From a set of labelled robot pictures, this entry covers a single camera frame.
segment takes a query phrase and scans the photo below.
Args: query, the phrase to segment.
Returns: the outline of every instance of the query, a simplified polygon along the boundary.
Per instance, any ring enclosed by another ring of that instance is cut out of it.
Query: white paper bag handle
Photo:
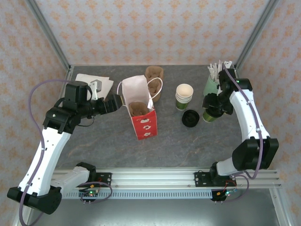
[[[117,86],[117,95],[118,95],[119,86],[120,86],[121,84],[122,84],[122,81],[121,81],[121,82],[118,84],[118,86]]]
[[[154,95],[154,96],[152,97],[152,99],[155,98],[155,97],[161,92],[162,87],[163,87],[163,81],[162,81],[162,79],[160,79],[159,77],[150,80],[147,84],[149,84],[151,81],[153,81],[153,80],[155,80],[155,79],[159,79],[159,80],[161,81],[161,88],[160,88],[160,90],[158,91],[158,93],[156,93],[156,95]]]

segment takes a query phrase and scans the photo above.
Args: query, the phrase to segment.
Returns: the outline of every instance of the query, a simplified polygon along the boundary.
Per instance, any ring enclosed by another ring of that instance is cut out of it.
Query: cable
[[[224,63],[222,64],[222,67],[225,70],[225,72],[228,75],[228,77],[230,78],[230,80],[234,83],[234,85],[238,88],[238,90],[240,91],[240,93],[245,98],[245,100],[248,103],[248,105],[249,105],[249,107],[250,107],[250,109],[251,109],[251,111],[253,113],[253,116],[254,116],[254,120],[255,120],[255,124],[256,124],[256,131],[258,132],[258,135],[259,135],[259,157],[258,157],[257,166],[256,166],[256,169],[255,169],[255,172],[254,172],[253,176],[251,176],[247,171],[244,171],[244,173],[246,173],[246,175],[251,180],[254,180],[256,178],[257,174],[258,174],[258,171],[259,171],[259,168],[260,168],[260,164],[261,164],[261,161],[262,161],[262,154],[263,154],[263,138],[262,138],[262,133],[261,133],[261,130],[260,130],[258,118],[257,118],[256,112],[255,112],[255,110],[253,108],[253,105],[252,105],[251,101],[248,99],[248,97],[243,92],[243,90],[240,88],[240,86],[237,84],[237,82],[232,78],[232,76],[228,72],[228,70],[226,68],[226,65]]]
[[[244,179],[246,179],[246,191],[239,197],[235,198],[235,199],[230,199],[230,200],[225,200],[222,202],[233,202],[233,201],[237,201],[239,199],[241,199],[242,197],[245,196],[245,194],[247,194],[247,192],[249,191],[249,187],[250,187],[250,182],[248,180],[248,178],[245,175],[236,175],[236,177],[243,177]]]
[[[31,100],[32,100],[32,95],[33,95],[33,92],[41,85],[45,84],[45,83],[48,83],[48,82],[54,82],[54,81],[60,81],[60,82],[69,82],[68,80],[63,80],[63,79],[50,79],[50,80],[46,80],[46,81],[43,81],[41,83],[39,83],[38,85],[36,85],[35,87],[32,88],[32,90],[30,91],[29,93],[29,96],[28,96],[28,111],[29,111],[29,116],[31,118],[31,120],[34,122],[37,130],[39,131],[39,134],[40,134],[40,138],[41,138],[41,155],[40,155],[40,158],[39,158],[39,161],[38,161],[38,164],[36,166],[36,168],[34,169],[31,177],[29,178],[28,182],[27,182],[27,185],[23,191],[23,194],[21,196],[21,200],[20,200],[20,207],[19,207],[19,219],[20,219],[20,223],[22,226],[32,226],[34,224],[36,224],[38,222],[38,220],[41,218],[42,214],[41,213],[37,219],[31,224],[31,225],[27,225],[25,222],[24,222],[24,219],[23,219],[23,204],[24,204],[24,200],[25,200],[25,196],[27,194],[27,191],[30,187],[30,184],[32,183],[34,177],[36,176],[39,168],[40,168],[40,165],[42,163],[42,160],[43,160],[43,157],[44,157],[44,152],[45,152],[45,141],[44,141],[44,137],[43,137],[43,133],[42,133],[42,130],[40,129],[39,125],[37,124],[37,122],[35,121],[33,115],[32,115],[32,107],[31,107]]]
[[[233,180],[226,180],[226,185],[225,185],[224,190],[222,192],[224,192],[226,190],[226,188],[228,186],[228,183],[233,183],[235,185],[235,188],[237,188],[237,184],[236,184],[235,181],[233,181]]]
[[[99,181],[95,181],[95,182],[86,182],[86,183],[83,183],[83,184],[79,185],[78,187],[84,186],[84,185],[92,185],[92,184],[105,185],[105,186],[107,186],[107,187],[111,190],[111,193],[110,193],[107,197],[105,197],[104,199],[96,200],[96,201],[94,201],[94,202],[92,202],[92,203],[99,203],[99,202],[106,201],[108,198],[110,198],[110,197],[112,196],[112,194],[113,194],[113,189],[112,189],[112,187],[111,187],[109,184],[104,183],[104,182],[99,182]],[[80,200],[81,200],[83,203],[85,203],[84,200],[83,200],[83,196],[86,195],[86,194],[88,194],[88,192],[83,193],[83,194],[81,195],[81,197],[80,197]]]
[[[78,125],[78,126],[81,126],[81,127],[89,127],[89,126],[92,126],[93,125],[93,123],[94,123],[94,117],[92,118],[93,119],[93,122],[90,124],[90,125]]]

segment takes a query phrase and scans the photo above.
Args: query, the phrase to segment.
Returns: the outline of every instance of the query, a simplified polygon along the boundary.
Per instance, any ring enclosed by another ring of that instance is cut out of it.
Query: stack of paper cups
[[[179,110],[185,110],[192,99],[193,88],[188,84],[181,84],[175,92],[176,107]]]

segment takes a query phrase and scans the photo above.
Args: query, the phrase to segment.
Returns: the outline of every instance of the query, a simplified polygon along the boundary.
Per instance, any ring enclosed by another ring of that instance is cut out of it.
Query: metal pole
[[[263,14],[261,15],[257,25],[255,26],[248,42],[246,43],[242,53],[240,54],[237,63],[235,64],[236,70],[239,71],[239,69],[242,67],[243,63],[245,62],[247,56],[251,52],[257,38],[261,34],[265,24],[268,22],[270,15],[273,13],[274,8],[276,7],[279,0],[270,0],[266,6],[266,8],[263,11]]]
[[[59,57],[61,63],[63,64],[64,68],[66,70],[69,70],[70,65],[68,63],[68,60],[63,53],[61,47],[59,46],[54,34],[51,31],[51,28],[49,27],[49,24],[47,23],[45,17],[43,16],[37,2],[35,0],[26,0],[26,3],[28,7],[31,9],[32,13],[36,17],[41,29],[45,33],[47,39],[49,40],[51,46],[55,50],[57,56]]]

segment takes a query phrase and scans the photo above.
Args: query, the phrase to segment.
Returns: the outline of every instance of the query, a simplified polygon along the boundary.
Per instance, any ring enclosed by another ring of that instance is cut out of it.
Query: metal frame
[[[112,173],[111,186],[121,190],[191,190],[218,189],[223,187],[195,187],[194,173],[209,169],[189,168],[103,168],[96,172]],[[55,169],[52,179],[68,173],[70,169]],[[246,180],[237,178],[238,188],[246,188]],[[250,180],[250,189],[281,188],[281,180],[276,170],[260,170],[255,180]]]
[[[259,21],[257,22],[257,25],[254,27],[254,30],[253,30],[251,36],[249,37],[248,42],[246,43],[242,53],[240,54],[240,56],[235,64],[236,70],[239,71],[239,69],[242,67],[243,63],[245,62],[247,56],[251,52],[257,38],[261,34],[264,26],[267,24],[269,17],[273,13],[278,2],[279,2],[279,0],[269,0],[266,8],[263,11],[263,14],[261,15]]]
[[[72,169],[55,169],[52,180],[67,174]],[[189,193],[207,192],[211,189],[223,187],[195,187],[194,172],[208,172],[209,169],[189,167],[189,168],[104,168],[97,169],[96,172],[111,172],[111,186],[116,194],[122,193],[175,193],[187,191],[187,196],[181,198],[202,198],[193,197]],[[275,212],[280,226],[294,226],[293,218],[286,202],[285,192],[282,187],[282,181],[279,179],[279,174],[276,170],[260,170],[255,180],[250,180],[250,189],[269,189],[272,201],[275,207]],[[237,178],[238,189],[246,188],[244,178]],[[108,189],[102,188],[103,192],[108,192]],[[78,189],[74,189],[73,193],[78,193]],[[63,199],[78,199],[78,196],[64,196]],[[30,208],[24,212],[24,218],[28,219]],[[14,221],[14,226],[19,226],[18,213]]]
[[[103,189],[98,194],[92,196],[85,196],[85,200],[103,199],[108,197],[110,190]],[[81,197],[81,192],[73,190],[65,195],[62,199],[75,199]],[[192,190],[121,190],[114,189],[110,199],[212,199],[212,191],[210,189],[192,189]]]
[[[32,10],[32,13],[36,17],[41,29],[45,33],[47,39],[49,40],[51,46],[53,47],[54,51],[56,52],[58,58],[60,59],[62,65],[65,69],[70,68],[70,64],[68,63],[68,60],[63,53],[61,47],[59,46],[54,34],[52,33],[51,28],[49,27],[49,24],[47,23],[45,17],[43,16],[37,2],[35,0],[26,0],[26,3],[28,7]]]

